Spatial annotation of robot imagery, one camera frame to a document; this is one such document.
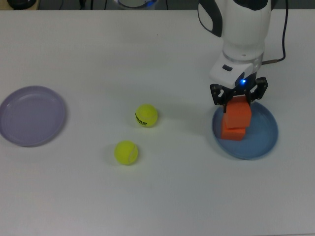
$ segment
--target yellow tennis ball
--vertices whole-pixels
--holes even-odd
[[[119,163],[130,165],[138,158],[138,148],[131,141],[121,141],[115,147],[114,156]]]
[[[144,127],[150,127],[156,123],[158,112],[150,104],[142,104],[136,111],[136,120]]]

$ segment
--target blue plate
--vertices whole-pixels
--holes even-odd
[[[251,125],[246,128],[246,135],[242,141],[221,139],[223,108],[216,110],[212,120],[212,130],[221,148],[243,160],[262,158],[270,152],[278,140],[278,125],[270,111],[257,102],[251,104],[251,109]]]
[[[0,106],[0,134],[24,147],[44,144],[62,128],[65,107],[49,88],[30,86],[10,94]]]

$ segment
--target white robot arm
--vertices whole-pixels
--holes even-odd
[[[216,104],[225,105],[233,96],[245,94],[248,101],[261,99],[268,84],[256,79],[262,65],[271,11],[278,0],[199,0],[198,16],[203,27],[223,38],[223,50],[210,70],[212,95]],[[254,86],[259,90],[252,94]],[[219,98],[220,91],[230,91]]]

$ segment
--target white table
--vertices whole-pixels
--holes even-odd
[[[266,65],[273,151],[241,161],[212,135],[208,73],[222,41],[196,11],[0,14],[0,100],[58,92],[67,122],[35,148],[0,137],[1,236],[253,236],[315,233],[315,11],[290,11],[287,59]],[[282,56],[275,10],[265,59]],[[160,113],[140,127],[142,103]],[[118,165],[117,142],[139,161]]]

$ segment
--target stacked blocks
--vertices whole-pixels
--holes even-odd
[[[233,97],[227,104],[221,122],[221,138],[241,141],[252,118],[251,108],[245,96]]]

